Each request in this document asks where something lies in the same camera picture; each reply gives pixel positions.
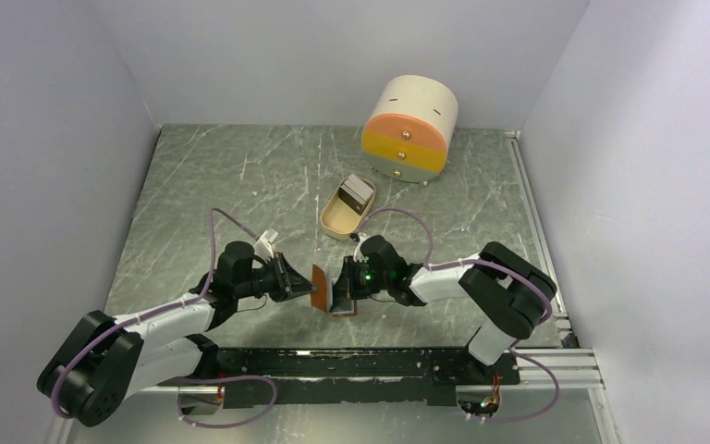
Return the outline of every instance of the white wall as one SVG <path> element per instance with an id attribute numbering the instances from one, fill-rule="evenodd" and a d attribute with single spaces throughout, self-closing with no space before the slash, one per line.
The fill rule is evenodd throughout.
<path id="1" fill-rule="evenodd" d="M 593 1 L 521 145 L 625 442 L 710 442 L 710 2 Z"/>
<path id="2" fill-rule="evenodd" d="M 163 123 L 362 125 L 388 80 L 459 98 L 459 125 L 517 129 L 588 0 L 95 0 Z"/>
<path id="3" fill-rule="evenodd" d="M 0 0 L 0 443 L 43 441 L 36 378 L 104 306 L 154 142 L 92 6 Z"/>

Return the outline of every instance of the black mounting bar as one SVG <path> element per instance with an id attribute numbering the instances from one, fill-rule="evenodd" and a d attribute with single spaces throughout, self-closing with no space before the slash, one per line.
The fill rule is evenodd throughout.
<path id="1" fill-rule="evenodd" d="M 279 404 L 426 401 L 456 406 L 456 386 L 520 383 L 516 358 L 503 354 L 483 365 L 462 347 L 256 349 L 221 348 L 219 370 L 225 376 L 270 376 L 279 389 Z M 233 383 L 226 387 L 225 408 L 266 404 L 272 391 L 265 384 Z"/>

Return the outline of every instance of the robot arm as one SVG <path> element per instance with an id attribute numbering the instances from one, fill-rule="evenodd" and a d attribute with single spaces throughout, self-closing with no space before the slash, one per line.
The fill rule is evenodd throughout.
<path id="1" fill-rule="evenodd" d="M 531 336 L 544 315 L 545 306 L 529 287 L 516 279 L 507 286 L 500 280 L 506 273 L 473 260 L 511 270 L 553 300 L 557 285 L 540 269 L 499 242 L 489 242 L 481 252 L 460 265 L 426 269 L 407 264 L 382 236 L 373 236 L 360 248 L 363 262 L 345 258 L 338 281 L 333 285 L 333 302 L 365 299 L 387 290 L 402 305 L 422 306 L 450 298 L 472 298 L 487 318 L 467 344 L 469 353 L 485 365 L 496 362 L 502 352 L 520 339 Z"/>
<path id="2" fill-rule="evenodd" d="M 470 297 L 487 315 L 467 345 L 469 355 L 481 365 L 494 364 L 515 341 L 529 338 L 544 314 L 544 305 L 526 285 L 518 280 L 500 285 L 498 281 L 507 275 L 482 265 L 462 260 L 460 265 L 429 270 L 408 264 L 382 236 L 366 240 L 361 253 L 363 262 L 344 258 L 339 278 L 331 286 L 333 302 L 355 302 L 381 290 L 405 306 Z M 499 264 L 531 282 L 549 301 L 554 297 L 556 285 L 550 277 L 501 244 L 491 242 L 468 259 Z M 254 261 L 262 266 L 255 268 Z M 282 253 L 273 251 L 264 235 L 256 248 L 230 242 L 200 299 L 207 278 L 204 275 L 197 287 L 175 301 L 181 302 L 179 307 L 160 315 L 142 319 L 146 312 L 115 317 L 101 311 L 87 314 L 44 368 L 37 388 L 51 397 L 56 380 L 80 351 L 123 320 L 138 318 L 88 352 L 61 383 L 59 405 L 85 426 L 96 426 L 126 397 L 146 387 L 176 376 L 216 376 L 218 347 L 202 333 L 236 313 L 240 299 L 267 293 L 273 301 L 283 302 L 315 290 Z"/>
<path id="3" fill-rule="evenodd" d="M 253 267 L 254 247 L 230 242 L 218 258 L 207 294 L 190 302 L 198 299 L 203 287 L 199 285 L 173 301 L 182 302 L 178 308 L 160 315 L 141 319 L 154 309 L 115 317 L 101 311 L 86 314 L 40 374 L 37 388 L 50 397 L 61 372 L 83 348 L 132 318 L 139 320 L 91 350 L 62 383 L 61 407 L 85 426 L 100 424 L 128 396 L 172 377 L 214 377 L 218 347 L 201 333 L 227 321 L 238 310 L 240 299 L 267 293 L 282 302 L 313 290 L 312 283 L 270 246 L 256 257 L 264 265 Z"/>

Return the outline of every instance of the marble-patterned tabletop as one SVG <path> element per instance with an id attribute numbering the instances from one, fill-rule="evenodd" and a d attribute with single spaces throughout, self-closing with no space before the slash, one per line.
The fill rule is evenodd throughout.
<path id="1" fill-rule="evenodd" d="M 358 127 L 164 126 L 105 311 L 137 312 L 193 287 L 209 265 L 208 214 L 213 206 L 258 234 L 277 230 L 275 248 L 305 276 L 311 275 L 312 264 L 337 271 L 354 245 L 325 235 L 319 215 L 350 173 L 376 185 L 374 209 L 391 205 L 422 215 L 434 230 L 433 263 L 500 241 L 541 264 L 526 197 L 502 131 L 458 129 L 445 169 L 425 187 L 372 171 L 360 144 Z M 215 229 L 220 249 L 229 241 L 251 241 L 223 217 Z M 425 255 L 422 228 L 402 214 L 376 216 L 363 231 L 383 234 L 410 262 Z M 244 300 L 239 308 L 262 302 Z M 227 347 L 463 345 L 483 320 L 471 300 L 425 307 L 367 300 L 359 302 L 357 316 L 334 318 L 302 297 L 268 301 L 261 310 L 235 314 L 206 336 Z M 559 347 L 557 327 L 553 322 L 539 326 L 521 346 Z"/>

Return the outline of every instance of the yellow drawer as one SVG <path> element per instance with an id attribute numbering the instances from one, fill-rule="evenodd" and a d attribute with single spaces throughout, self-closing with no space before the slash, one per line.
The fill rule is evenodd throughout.
<path id="1" fill-rule="evenodd" d="M 447 153 L 383 136 L 382 134 L 376 134 L 371 131 L 364 131 L 362 140 L 363 151 L 366 153 L 379 155 L 380 157 L 394 160 L 401 164 L 407 164 L 434 173 L 442 171 L 442 167 L 445 166 L 445 161 L 447 160 Z"/>

